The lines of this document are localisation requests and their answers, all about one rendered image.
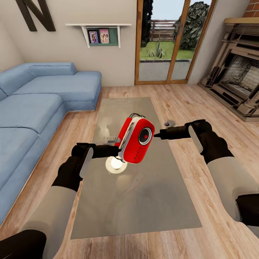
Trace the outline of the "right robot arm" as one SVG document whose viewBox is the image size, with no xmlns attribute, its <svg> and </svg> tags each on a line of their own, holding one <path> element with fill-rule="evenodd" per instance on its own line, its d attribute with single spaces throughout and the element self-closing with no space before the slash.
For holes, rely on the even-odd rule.
<svg viewBox="0 0 259 259">
<path fill-rule="evenodd" d="M 205 119 L 177 126 L 175 120 L 164 122 L 165 129 L 154 137 L 176 140 L 191 137 L 204 156 L 223 207 L 236 222 L 243 222 L 259 239 L 259 184 L 237 161 L 225 139 L 212 131 Z"/>
</svg>

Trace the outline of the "radio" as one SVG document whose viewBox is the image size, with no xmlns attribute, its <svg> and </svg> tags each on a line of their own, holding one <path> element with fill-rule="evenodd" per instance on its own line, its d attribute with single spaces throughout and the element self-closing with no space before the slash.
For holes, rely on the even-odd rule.
<svg viewBox="0 0 259 259">
<path fill-rule="evenodd" d="M 115 143 L 121 152 L 118 153 L 122 162 L 137 164 L 142 162 L 147 149 L 154 136 L 154 125 L 145 119 L 145 116 L 139 115 L 132 119 L 132 116 L 126 119 L 118 138 L 120 143 Z"/>
</svg>

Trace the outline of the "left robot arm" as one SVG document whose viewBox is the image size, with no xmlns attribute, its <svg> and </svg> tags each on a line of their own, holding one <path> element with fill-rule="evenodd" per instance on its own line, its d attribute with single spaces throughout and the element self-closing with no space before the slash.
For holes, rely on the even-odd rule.
<svg viewBox="0 0 259 259">
<path fill-rule="evenodd" d="M 65 236 L 72 206 L 91 159 L 119 157 L 116 136 L 103 145 L 77 143 L 46 196 L 19 232 L 0 241 L 0 259 L 53 259 Z"/>
</svg>

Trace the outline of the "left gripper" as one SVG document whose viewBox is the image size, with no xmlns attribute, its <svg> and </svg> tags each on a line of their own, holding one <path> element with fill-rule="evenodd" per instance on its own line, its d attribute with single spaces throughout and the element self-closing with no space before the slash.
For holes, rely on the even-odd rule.
<svg viewBox="0 0 259 259">
<path fill-rule="evenodd" d="M 114 158 L 119 157 L 118 153 L 121 152 L 121 149 L 118 149 L 118 146 L 111 145 L 101 145 L 103 149 L 103 154 L 100 158 L 106 158 L 113 156 Z"/>
</svg>

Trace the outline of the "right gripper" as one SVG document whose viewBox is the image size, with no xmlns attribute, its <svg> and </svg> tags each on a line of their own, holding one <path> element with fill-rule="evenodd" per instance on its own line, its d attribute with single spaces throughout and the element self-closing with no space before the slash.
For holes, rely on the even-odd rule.
<svg viewBox="0 0 259 259">
<path fill-rule="evenodd" d="M 161 129 L 160 133 L 154 135 L 154 137 L 161 137 L 161 140 L 176 140 L 180 139 L 178 135 L 178 127 L 168 128 L 168 129 Z"/>
</svg>

